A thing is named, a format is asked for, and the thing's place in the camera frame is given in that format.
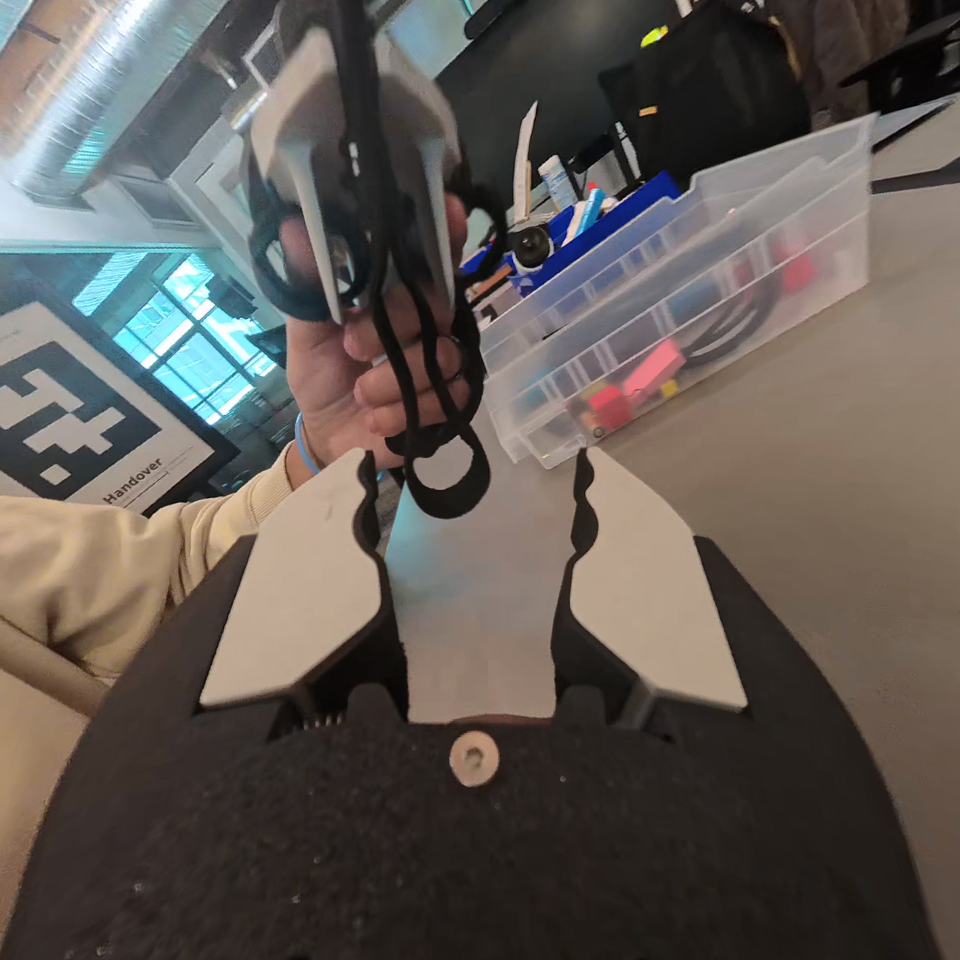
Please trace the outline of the person's left hand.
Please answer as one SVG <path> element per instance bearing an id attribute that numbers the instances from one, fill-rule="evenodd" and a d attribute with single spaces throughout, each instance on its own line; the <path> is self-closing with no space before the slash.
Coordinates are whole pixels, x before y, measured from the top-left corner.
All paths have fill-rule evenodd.
<path id="1" fill-rule="evenodd" d="M 460 198 L 446 194 L 446 218 L 451 259 L 461 261 L 468 236 L 468 214 Z M 291 217 L 279 233 L 285 265 L 295 282 L 320 286 L 306 225 Z M 438 328 L 437 361 L 450 397 L 459 409 L 469 402 L 470 387 L 461 373 L 460 346 L 451 338 L 453 311 L 445 290 L 423 290 Z M 385 295 L 386 310 L 409 365 L 419 422 L 442 423 L 445 416 L 436 391 L 429 383 L 420 321 L 414 300 L 402 286 Z M 375 366 L 384 347 L 373 315 L 354 309 L 343 325 L 309 322 L 289 317 L 286 321 L 287 379 L 303 420 L 310 454 L 323 467 L 359 448 L 374 453 L 378 469 L 398 467 L 402 457 L 389 451 L 386 440 L 401 434 L 406 426 L 401 387 L 388 362 Z M 311 478 L 311 472 L 294 445 L 286 451 L 286 472 L 293 489 Z"/>

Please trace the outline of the white paper strip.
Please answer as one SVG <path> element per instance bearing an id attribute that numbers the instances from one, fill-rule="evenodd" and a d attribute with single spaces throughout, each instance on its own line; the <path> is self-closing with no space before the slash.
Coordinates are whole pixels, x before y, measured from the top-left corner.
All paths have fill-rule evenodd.
<path id="1" fill-rule="evenodd" d="M 531 216 L 532 166 L 530 147 L 539 102 L 534 101 L 521 121 L 512 171 L 512 225 L 521 227 Z"/>

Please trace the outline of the pink plastic block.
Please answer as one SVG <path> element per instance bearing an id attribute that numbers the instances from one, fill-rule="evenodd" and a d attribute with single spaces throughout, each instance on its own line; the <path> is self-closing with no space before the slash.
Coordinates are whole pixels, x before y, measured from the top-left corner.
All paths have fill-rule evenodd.
<path id="1" fill-rule="evenodd" d="M 653 347 L 624 379 L 621 391 L 634 404 L 651 399 L 687 364 L 688 358 L 678 343 L 663 340 Z"/>

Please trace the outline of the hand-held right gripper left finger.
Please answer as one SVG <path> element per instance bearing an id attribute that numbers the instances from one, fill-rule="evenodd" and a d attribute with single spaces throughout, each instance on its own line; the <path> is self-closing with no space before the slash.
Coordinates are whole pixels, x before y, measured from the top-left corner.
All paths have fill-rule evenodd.
<path id="1" fill-rule="evenodd" d="M 377 548 L 378 470 L 354 448 L 261 522 L 198 697 L 205 710 L 283 698 L 298 712 L 343 712 L 321 690 L 381 616 L 392 618 Z"/>

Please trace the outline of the framed marker poster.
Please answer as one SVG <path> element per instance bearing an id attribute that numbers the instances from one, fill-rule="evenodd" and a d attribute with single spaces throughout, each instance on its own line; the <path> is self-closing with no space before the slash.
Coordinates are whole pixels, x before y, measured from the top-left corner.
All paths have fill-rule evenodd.
<path id="1" fill-rule="evenodd" d="M 238 454 L 49 285 L 2 267 L 3 496 L 149 517 Z"/>

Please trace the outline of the black video bar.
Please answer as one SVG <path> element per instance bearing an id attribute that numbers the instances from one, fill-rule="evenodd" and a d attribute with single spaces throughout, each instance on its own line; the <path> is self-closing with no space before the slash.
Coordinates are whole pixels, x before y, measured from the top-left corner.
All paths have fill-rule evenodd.
<path id="1" fill-rule="evenodd" d="M 485 1 L 477 6 L 476 10 L 469 15 L 463 25 L 464 37 L 469 42 L 476 41 L 487 30 L 489 30 L 499 18 L 512 11 L 518 6 L 522 6 L 525 1 Z"/>

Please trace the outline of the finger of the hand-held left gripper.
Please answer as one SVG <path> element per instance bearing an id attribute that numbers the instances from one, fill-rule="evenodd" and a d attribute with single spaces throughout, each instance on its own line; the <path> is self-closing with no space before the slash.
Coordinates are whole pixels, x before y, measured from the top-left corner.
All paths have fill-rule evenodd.
<path id="1" fill-rule="evenodd" d="M 334 292 L 332 260 L 323 247 L 323 215 L 344 207 L 345 133 L 337 59 L 330 33 L 306 29 L 260 104 L 248 133 L 246 170 L 258 169 L 279 196 L 296 201 L 306 215 L 310 251 L 320 287 Z M 333 306 L 337 326 L 343 309 Z"/>
<path id="2" fill-rule="evenodd" d="M 462 153 L 452 108 L 433 79 L 388 35 L 374 38 L 379 108 L 390 166 L 401 196 L 410 202 L 408 229 L 415 256 L 432 281 L 455 300 L 446 193 Z"/>

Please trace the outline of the brown jacket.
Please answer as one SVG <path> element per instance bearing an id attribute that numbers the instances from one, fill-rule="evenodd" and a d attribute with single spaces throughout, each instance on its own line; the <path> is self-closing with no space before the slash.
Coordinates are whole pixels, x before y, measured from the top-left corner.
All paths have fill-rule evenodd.
<path id="1" fill-rule="evenodd" d="M 866 86 L 841 85 L 906 37 L 909 1 L 773 1 L 791 64 L 814 118 L 841 122 L 867 111 Z"/>

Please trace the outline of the grey desk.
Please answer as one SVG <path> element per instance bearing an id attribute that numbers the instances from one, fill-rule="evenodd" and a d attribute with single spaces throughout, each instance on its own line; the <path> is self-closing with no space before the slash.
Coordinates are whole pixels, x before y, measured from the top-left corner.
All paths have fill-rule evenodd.
<path id="1" fill-rule="evenodd" d="M 873 180 L 958 159 L 958 104 Z M 820 666 L 914 843 L 958 834 L 958 184 L 870 199 L 870 278 L 598 448 L 712 539 Z M 460 521 L 401 499 L 387 562 L 411 716 L 545 715 L 572 465 L 512 463 Z"/>

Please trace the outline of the blue wristband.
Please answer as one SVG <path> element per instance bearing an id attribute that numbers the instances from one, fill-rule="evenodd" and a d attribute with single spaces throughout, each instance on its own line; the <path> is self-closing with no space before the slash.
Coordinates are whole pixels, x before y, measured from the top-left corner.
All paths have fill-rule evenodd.
<path id="1" fill-rule="evenodd" d="M 319 474 L 324 468 L 324 463 L 315 456 L 310 445 L 302 412 L 297 413 L 294 421 L 294 444 L 297 455 L 310 476 Z"/>

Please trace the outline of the clear plastic organizer tray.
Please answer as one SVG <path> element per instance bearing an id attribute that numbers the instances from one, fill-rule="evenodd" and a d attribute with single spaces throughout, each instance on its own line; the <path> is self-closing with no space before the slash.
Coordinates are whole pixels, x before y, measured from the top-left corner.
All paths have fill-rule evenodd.
<path id="1" fill-rule="evenodd" d="M 585 390 L 622 385 L 660 342 L 687 362 L 690 389 L 843 300 L 869 279 L 868 207 L 875 117 L 832 126 L 694 174 L 482 331 L 484 404 L 513 463 L 557 467 L 605 437 Z M 775 240 L 810 250 L 818 278 L 782 296 Z M 717 303 L 675 328 L 666 300 L 710 291 Z"/>

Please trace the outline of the large metal duct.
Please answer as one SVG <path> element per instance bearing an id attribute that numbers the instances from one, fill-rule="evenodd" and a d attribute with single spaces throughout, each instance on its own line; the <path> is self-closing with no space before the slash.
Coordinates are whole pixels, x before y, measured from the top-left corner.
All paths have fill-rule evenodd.
<path id="1" fill-rule="evenodd" d="M 73 206 L 224 6 L 78 2 L 66 37 L 2 107 L 6 180 L 39 204 Z"/>

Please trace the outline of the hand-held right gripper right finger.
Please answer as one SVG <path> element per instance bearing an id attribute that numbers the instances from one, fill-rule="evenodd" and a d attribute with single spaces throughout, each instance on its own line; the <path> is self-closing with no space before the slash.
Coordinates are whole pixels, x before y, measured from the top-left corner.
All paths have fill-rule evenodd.
<path id="1" fill-rule="evenodd" d="M 649 714 L 661 701 L 743 713 L 747 694 L 688 523 L 599 447 L 579 451 L 573 497 L 573 553 L 550 636 L 557 712 L 584 689 L 603 714 Z"/>

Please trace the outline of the black jacket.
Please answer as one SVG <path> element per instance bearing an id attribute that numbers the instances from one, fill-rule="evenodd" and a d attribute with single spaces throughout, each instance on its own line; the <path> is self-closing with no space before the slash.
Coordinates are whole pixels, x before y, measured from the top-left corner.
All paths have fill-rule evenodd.
<path id="1" fill-rule="evenodd" d="M 599 73 L 643 183 L 694 174 L 808 136 L 808 98 L 762 2 L 701 2 L 665 38 Z"/>

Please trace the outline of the blue plastic parts bin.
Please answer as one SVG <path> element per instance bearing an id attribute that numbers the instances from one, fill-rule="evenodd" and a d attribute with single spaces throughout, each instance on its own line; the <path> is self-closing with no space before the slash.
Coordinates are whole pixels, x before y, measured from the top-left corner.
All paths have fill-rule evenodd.
<path id="1" fill-rule="evenodd" d="M 494 275 L 487 281 L 475 283 L 466 290 L 466 301 L 476 306 L 486 296 L 493 294 L 501 286 L 510 284 L 522 297 L 526 298 L 552 281 L 560 272 L 582 259 L 593 249 L 612 237 L 618 231 L 637 220 L 660 200 L 676 201 L 681 191 L 671 175 L 661 172 L 640 186 L 616 206 L 598 216 L 581 233 L 567 240 L 570 226 L 575 218 L 575 207 L 569 206 L 559 211 L 546 222 L 536 223 L 549 236 L 549 256 L 533 268 L 518 265 L 511 247 L 494 268 Z"/>

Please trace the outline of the large black wall screen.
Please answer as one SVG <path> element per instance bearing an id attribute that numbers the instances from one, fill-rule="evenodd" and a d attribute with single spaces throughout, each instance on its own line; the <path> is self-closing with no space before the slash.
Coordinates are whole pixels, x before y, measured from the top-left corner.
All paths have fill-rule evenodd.
<path id="1" fill-rule="evenodd" d="M 636 54 L 642 37 L 681 18 L 682 2 L 510 2 L 438 76 L 471 180 L 514 202 L 522 121 L 534 104 L 529 159 L 572 160 L 617 124 L 598 80 Z"/>

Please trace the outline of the person's cream sweater torso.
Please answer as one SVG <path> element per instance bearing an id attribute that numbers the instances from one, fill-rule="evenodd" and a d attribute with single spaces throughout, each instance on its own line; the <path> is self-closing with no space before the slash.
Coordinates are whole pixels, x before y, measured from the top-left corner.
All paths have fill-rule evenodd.
<path id="1" fill-rule="evenodd" d="M 1 623 L 1 923 L 11 915 L 45 811 L 110 686 Z"/>

